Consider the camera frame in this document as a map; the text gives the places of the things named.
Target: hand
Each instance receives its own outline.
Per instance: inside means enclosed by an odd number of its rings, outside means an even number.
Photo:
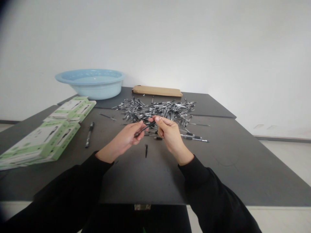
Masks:
[[[96,157],[107,163],[112,163],[120,155],[124,154],[132,145],[137,145],[144,137],[145,132],[141,132],[136,138],[137,132],[142,130],[146,125],[143,121],[129,124],[122,129],[118,135],[103,149],[96,153]]]
[[[178,125],[169,119],[159,116],[152,116],[149,122],[155,120],[158,125],[158,135],[164,139],[169,152],[173,154],[180,166],[190,163],[194,155],[188,150],[180,136]]]

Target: person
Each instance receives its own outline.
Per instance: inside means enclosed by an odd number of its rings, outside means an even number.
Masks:
[[[184,145],[178,125],[164,117],[149,118],[149,122],[154,120],[158,135],[185,177],[187,199],[202,231],[261,232],[237,195]],[[101,190],[104,174],[120,155],[141,141],[144,132],[134,135],[145,126],[142,121],[127,125],[84,163],[63,172],[39,191],[28,207],[5,222],[2,232],[76,233],[82,228],[82,232],[191,232],[187,210],[183,214],[185,206],[152,205],[150,211],[155,208],[155,214],[150,215],[134,211],[132,205],[98,205],[100,192],[105,192]]]

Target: tabletop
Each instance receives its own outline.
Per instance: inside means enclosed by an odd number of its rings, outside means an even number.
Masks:
[[[45,111],[0,133],[4,152],[30,133],[57,107]],[[99,115],[113,116],[111,119]],[[0,172],[1,199],[31,201],[33,195],[56,176],[83,163],[124,127],[123,115],[111,109],[94,108],[56,162]],[[90,147],[84,148],[88,128],[95,122]],[[188,129],[209,143],[184,139],[185,145],[206,167],[232,189],[246,205],[311,206],[311,187],[232,118],[194,116]],[[145,158],[145,144],[148,155]],[[102,181],[101,203],[187,204],[184,177],[165,143],[144,137],[107,171]]]
[[[228,117],[236,119],[236,116],[233,115],[228,109],[222,106],[219,102],[217,102],[213,97],[209,94],[201,94],[201,93],[191,93],[191,92],[182,92],[182,97],[171,97],[171,96],[162,96],[155,95],[154,102],[166,102],[172,101],[176,99],[176,102],[185,102],[185,98],[190,101],[197,102],[195,104],[195,111],[191,112],[192,115],[195,116],[210,116],[210,117]],[[58,105],[62,105],[63,103],[71,100],[74,96],[58,103]],[[152,95],[142,95],[132,93],[131,87],[122,87],[120,94],[117,96],[106,99],[106,100],[97,100],[97,104],[95,108],[107,108],[111,109],[114,106],[119,105],[123,102],[124,99],[132,99],[133,96],[135,98],[139,98],[144,104],[150,105],[152,100]]]

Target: black sleeve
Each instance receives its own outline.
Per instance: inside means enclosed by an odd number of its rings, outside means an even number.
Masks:
[[[96,153],[39,191],[28,207],[4,223],[4,232],[81,230],[98,203],[103,175],[113,165],[97,159]]]
[[[194,156],[179,166],[192,210],[203,232],[261,232],[257,222],[238,196],[221,183],[210,168]]]

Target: electrical outlet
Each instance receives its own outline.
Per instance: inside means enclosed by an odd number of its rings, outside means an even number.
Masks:
[[[259,128],[261,128],[261,127],[263,127],[264,125],[256,125],[255,127],[254,127],[254,129],[259,129]]]
[[[271,130],[271,129],[275,129],[277,126],[270,126],[270,127],[268,127],[267,129],[268,130]]]

